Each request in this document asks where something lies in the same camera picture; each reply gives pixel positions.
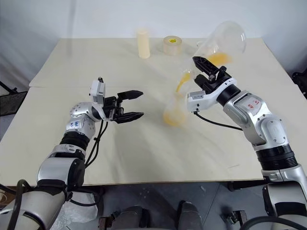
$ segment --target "plastic bag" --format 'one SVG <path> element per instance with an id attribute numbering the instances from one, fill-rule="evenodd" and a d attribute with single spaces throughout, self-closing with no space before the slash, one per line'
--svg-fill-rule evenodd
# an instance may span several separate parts
<path id="1" fill-rule="evenodd" d="M 73 200 L 84 204 L 94 203 L 94 196 L 88 193 L 73 193 Z M 51 230 L 61 230 L 73 222 L 86 223 L 96 218 L 98 212 L 97 206 L 82 207 L 71 202 L 63 204 L 56 221 Z"/>

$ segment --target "black cable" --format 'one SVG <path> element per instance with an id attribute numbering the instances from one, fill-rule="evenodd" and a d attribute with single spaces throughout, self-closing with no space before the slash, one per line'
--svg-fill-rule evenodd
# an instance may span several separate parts
<path id="1" fill-rule="evenodd" d="M 196 116 L 198 116 L 200 119 L 202 119 L 202 120 L 204 120 L 204 121 L 206 121 L 206 122 L 209 122 L 209 123 L 211 123 L 211 124 L 214 124 L 214 125 L 217 125 L 217 126 L 223 126 L 223 127 L 226 127 L 226 128 L 233 128 L 233 129 L 237 129 L 237 130 L 241 130 L 241 131 L 242 131 L 242 129 L 239 128 L 239 127 L 224 125 L 224 124 L 221 124 L 221 123 L 217 123 L 217 122 L 208 120 L 207 118 L 204 118 L 203 116 L 199 115 L 198 112 L 194 112 L 194 114 L 195 114 Z"/>
<path id="2" fill-rule="evenodd" d="M 26 190 L 32 191 L 32 187 L 28 184 L 26 180 L 21 179 L 18 181 L 17 186 L 16 186 L 16 197 L 15 197 L 14 208 L 13 208 L 11 219 L 10 219 L 10 222 L 7 228 L 8 230 L 15 229 L 20 207 L 21 207 L 21 201 L 23 199 L 23 193 L 24 193 L 23 185 L 25 186 Z"/>
<path id="3" fill-rule="evenodd" d="M 100 133 L 101 133 L 103 123 L 104 123 L 104 121 L 102 120 L 102 121 L 101 121 L 101 124 L 100 124 L 100 128 L 99 128 L 99 132 L 98 132 L 97 137 L 99 137 L 99 135 L 100 135 Z M 91 153 L 90 153 L 90 155 L 88 156 L 88 158 L 87 158 L 87 160 L 86 160 L 86 162 L 85 162 L 85 167 L 86 167 L 86 165 L 88 164 L 88 162 L 90 161 L 90 159 L 91 159 L 91 157 L 92 157 L 92 154 L 93 154 L 93 152 L 94 152 L 94 150 L 95 150 L 96 145 L 97 145 L 97 140 L 95 140 L 95 143 L 94 143 L 94 146 L 93 146 L 93 148 L 92 148 L 92 150 L 91 150 Z"/>
<path id="4" fill-rule="evenodd" d="M 4 186 L 2 184 L 0 184 L 0 189 L 3 190 L 4 192 L 7 192 L 7 193 L 11 193 L 13 195 L 16 194 L 16 191 L 15 190 L 12 190 L 10 188 L 8 188 L 7 186 Z"/>
<path id="5" fill-rule="evenodd" d="M 307 230 L 306 227 L 295 223 L 293 221 L 287 220 L 287 219 L 283 219 L 280 217 L 256 217 L 253 219 L 248 220 L 247 222 L 245 222 L 245 224 L 242 225 L 242 227 L 240 228 L 240 230 L 248 230 L 250 227 L 259 224 L 259 223 L 264 223 L 264 222 L 273 222 L 273 223 L 279 223 L 279 224 L 284 224 L 287 225 L 291 228 L 295 228 L 298 230 Z"/>
<path id="6" fill-rule="evenodd" d="M 98 156 L 99 141 L 100 141 L 100 138 L 102 137 L 102 135 L 104 134 L 104 132 L 106 131 L 107 125 L 108 125 L 108 122 L 106 122 L 106 126 L 105 126 L 104 130 L 103 130 L 102 133 L 98 136 L 98 139 L 97 139 L 97 149 L 96 149 L 96 154 L 95 154 L 94 158 L 85 166 L 85 168 L 87 168 L 88 166 L 90 166 L 90 165 L 94 162 L 94 160 L 96 159 L 96 157 Z"/>
<path id="7" fill-rule="evenodd" d="M 74 190 L 74 192 L 91 193 L 96 197 L 95 203 L 91 203 L 91 204 L 83 204 L 83 203 L 80 203 L 80 202 L 77 202 L 77 201 L 71 199 L 70 202 L 72 202 L 75 205 L 79 205 L 79 206 L 82 206 L 82 207 L 90 207 L 90 206 L 97 205 L 100 202 L 100 195 L 98 193 L 92 191 L 92 190 L 84 189 L 84 188 L 78 188 L 78 189 Z"/>

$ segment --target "masking tape roll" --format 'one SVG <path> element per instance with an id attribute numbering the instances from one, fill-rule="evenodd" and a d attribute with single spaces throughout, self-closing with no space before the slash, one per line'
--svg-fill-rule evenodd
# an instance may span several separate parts
<path id="1" fill-rule="evenodd" d="M 167 55 L 177 55 L 181 52 L 182 40 L 177 36 L 167 36 L 163 39 L 163 51 Z"/>

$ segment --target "white table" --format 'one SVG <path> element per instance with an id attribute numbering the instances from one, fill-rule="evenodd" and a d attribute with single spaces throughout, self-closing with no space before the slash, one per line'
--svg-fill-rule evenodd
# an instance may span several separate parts
<path id="1" fill-rule="evenodd" d="M 208 124 L 192 114 L 182 127 L 163 122 L 180 64 L 193 55 L 199 39 L 184 39 L 183 54 L 176 57 L 159 51 L 161 41 L 152 39 L 152 55 L 142 60 L 135 39 L 61 39 L 30 83 L 32 88 L 0 142 L 0 181 L 15 185 L 24 178 L 35 184 L 41 162 L 62 138 L 70 108 L 90 100 L 89 87 L 100 76 L 107 96 L 143 91 L 142 97 L 123 105 L 125 111 L 145 115 L 135 122 L 109 125 L 84 184 L 261 179 L 257 156 L 242 132 Z M 284 120 L 291 147 L 307 168 L 307 101 L 263 41 L 248 39 L 244 55 L 227 67 L 240 89 L 263 98 Z M 235 125 L 219 105 L 201 115 Z"/>
<path id="2" fill-rule="evenodd" d="M 107 96 L 128 89 L 142 90 L 142 97 L 125 101 L 123 105 L 126 111 L 142 111 L 145 115 L 131 123 L 109 124 L 99 155 L 86 170 L 84 184 L 262 178 L 257 156 L 242 132 L 203 122 L 193 114 L 183 127 L 166 125 L 162 113 L 168 88 L 168 85 L 160 86 L 162 93 L 157 93 L 156 87 L 107 88 Z M 281 115 L 291 147 L 307 168 L 307 101 L 299 89 L 285 84 L 276 85 L 272 92 L 268 85 L 253 84 L 250 88 L 266 100 L 273 112 Z M 0 142 L 0 181 L 14 185 L 24 178 L 35 184 L 39 165 L 62 138 L 71 106 L 87 100 L 85 87 L 31 88 Z M 220 105 L 201 115 L 234 125 Z"/>
<path id="3" fill-rule="evenodd" d="M 151 39 L 152 54 L 143 60 L 138 57 L 134 38 L 61 39 L 30 87 L 88 87 L 98 77 L 108 86 L 124 87 L 178 80 L 183 63 L 192 57 L 201 39 L 183 39 L 179 56 L 165 55 L 162 40 Z M 241 81 L 292 83 L 261 38 L 247 39 L 244 55 L 227 67 L 233 77 L 245 76 Z"/>

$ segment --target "black stand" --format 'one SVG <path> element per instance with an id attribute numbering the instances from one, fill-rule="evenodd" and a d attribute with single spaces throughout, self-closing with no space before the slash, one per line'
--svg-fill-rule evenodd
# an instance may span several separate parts
<path id="1" fill-rule="evenodd" d="M 238 189 L 242 188 L 249 188 L 249 187 L 254 187 L 258 185 L 265 185 L 267 184 L 266 181 L 264 180 L 258 180 L 258 181 L 231 181 L 227 183 L 227 188 L 229 191 L 233 192 Z"/>
<path id="2" fill-rule="evenodd" d="M 9 92 L 8 95 L 0 96 L 0 116 L 17 113 L 28 91 L 17 92 L 17 88 L 11 90 L 1 81 L 0 86 Z"/>
<path id="3" fill-rule="evenodd" d="M 307 69 L 302 73 L 295 72 L 292 75 L 292 80 L 294 84 L 298 85 L 300 91 L 307 99 Z"/>

